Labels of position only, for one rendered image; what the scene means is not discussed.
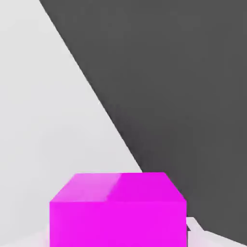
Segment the small magenta cube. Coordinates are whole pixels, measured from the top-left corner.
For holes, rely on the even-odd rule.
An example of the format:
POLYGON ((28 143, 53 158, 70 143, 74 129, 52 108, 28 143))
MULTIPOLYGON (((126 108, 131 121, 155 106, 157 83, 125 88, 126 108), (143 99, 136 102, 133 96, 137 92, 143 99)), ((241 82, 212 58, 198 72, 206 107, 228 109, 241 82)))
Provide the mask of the small magenta cube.
POLYGON ((165 173, 78 173, 50 201, 50 247, 187 247, 186 217, 165 173))

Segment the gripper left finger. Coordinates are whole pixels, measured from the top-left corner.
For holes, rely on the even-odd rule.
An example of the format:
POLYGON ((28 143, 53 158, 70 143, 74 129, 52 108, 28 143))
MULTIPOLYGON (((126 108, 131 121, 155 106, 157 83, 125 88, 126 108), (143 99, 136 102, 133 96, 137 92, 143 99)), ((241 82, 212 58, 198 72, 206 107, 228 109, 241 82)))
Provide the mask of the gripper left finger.
POLYGON ((29 237, 25 237, 14 243, 8 244, 7 247, 50 247, 49 231, 46 230, 29 237))

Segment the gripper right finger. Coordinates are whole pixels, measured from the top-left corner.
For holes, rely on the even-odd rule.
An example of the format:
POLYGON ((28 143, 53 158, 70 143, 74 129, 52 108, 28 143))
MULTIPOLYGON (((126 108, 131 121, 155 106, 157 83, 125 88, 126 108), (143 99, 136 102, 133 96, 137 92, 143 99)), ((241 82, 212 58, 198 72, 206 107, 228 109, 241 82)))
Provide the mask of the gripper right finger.
POLYGON ((188 247, 247 247, 215 233, 205 231, 193 217, 187 217, 188 247))

